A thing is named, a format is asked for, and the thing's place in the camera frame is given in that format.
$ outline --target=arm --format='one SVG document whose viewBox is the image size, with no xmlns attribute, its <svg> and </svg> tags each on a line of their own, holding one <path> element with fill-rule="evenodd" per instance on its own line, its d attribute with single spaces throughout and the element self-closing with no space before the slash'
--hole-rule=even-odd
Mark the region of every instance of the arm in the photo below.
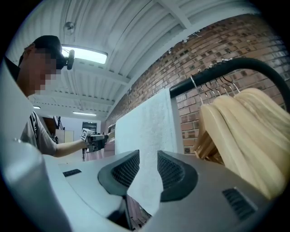
<svg viewBox="0 0 290 232">
<path fill-rule="evenodd" d="M 61 143 L 57 144 L 56 152 L 55 152 L 55 157 L 62 157 L 65 155 L 69 155 L 73 152 L 76 152 L 82 148 L 86 148 L 87 145 L 83 140 L 77 140 L 74 142 L 69 142 L 69 143 Z"/>
</svg>

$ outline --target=clothing rack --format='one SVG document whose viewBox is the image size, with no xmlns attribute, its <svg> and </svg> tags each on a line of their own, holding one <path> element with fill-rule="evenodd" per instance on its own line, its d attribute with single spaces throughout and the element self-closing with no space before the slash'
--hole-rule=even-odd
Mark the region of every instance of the clothing rack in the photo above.
<svg viewBox="0 0 290 232">
<path fill-rule="evenodd" d="M 268 66 L 266 63 L 253 59 L 253 58 L 235 58 L 230 60 L 223 59 L 222 61 L 210 65 L 204 71 L 199 71 L 193 75 L 192 78 L 196 86 L 201 86 L 216 78 L 227 75 L 228 73 L 237 69 L 251 69 L 264 74 L 268 77 L 279 89 L 283 100 L 285 102 L 287 112 L 290 112 L 290 89 L 287 86 L 283 78 L 274 69 Z M 191 78 L 188 78 L 175 86 L 170 88 L 170 97 L 176 97 L 180 94 L 194 89 L 194 83 Z"/>
</svg>

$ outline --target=white ceiling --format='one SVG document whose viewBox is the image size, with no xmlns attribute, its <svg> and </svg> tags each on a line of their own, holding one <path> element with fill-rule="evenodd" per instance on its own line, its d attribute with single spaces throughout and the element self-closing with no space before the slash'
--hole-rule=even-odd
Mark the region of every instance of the white ceiling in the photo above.
<svg viewBox="0 0 290 232">
<path fill-rule="evenodd" d="M 41 35 L 108 54 L 105 64 L 75 59 L 58 85 L 30 97 L 40 115 L 104 120 L 140 75 L 167 50 L 197 30 L 235 15 L 257 13 L 244 0 L 44 0 L 23 23 L 7 57 L 18 63 Z M 66 22 L 75 32 L 65 35 Z"/>
</svg>

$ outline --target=gray t-shirt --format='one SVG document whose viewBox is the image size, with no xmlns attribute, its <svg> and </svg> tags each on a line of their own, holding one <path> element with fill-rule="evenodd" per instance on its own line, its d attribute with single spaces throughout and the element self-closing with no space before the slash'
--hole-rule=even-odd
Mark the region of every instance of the gray t-shirt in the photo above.
<svg viewBox="0 0 290 232">
<path fill-rule="evenodd" d="M 57 145 L 49 137 L 38 116 L 34 113 L 26 123 L 20 139 L 23 142 L 30 143 L 35 146 L 44 155 L 55 155 Z"/>
</svg>

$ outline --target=man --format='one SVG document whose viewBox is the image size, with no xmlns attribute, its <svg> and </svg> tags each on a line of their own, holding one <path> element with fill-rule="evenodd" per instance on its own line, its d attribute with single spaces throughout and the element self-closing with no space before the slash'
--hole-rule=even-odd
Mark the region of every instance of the man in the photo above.
<svg viewBox="0 0 290 232">
<path fill-rule="evenodd" d="M 58 37 L 52 35 L 41 36 L 26 47 L 18 67 L 6 57 L 4 60 L 26 97 L 43 89 L 45 81 L 50 79 L 51 74 L 56 74 L 64 67 L 62 46 Z M 54 143 L 35 112 L 26 123 L 20 139 L 37 147 L 42 154 L 55 157 L 62 157 L 87 147 L 83 140 L 63 144 Z"/>
</svg>

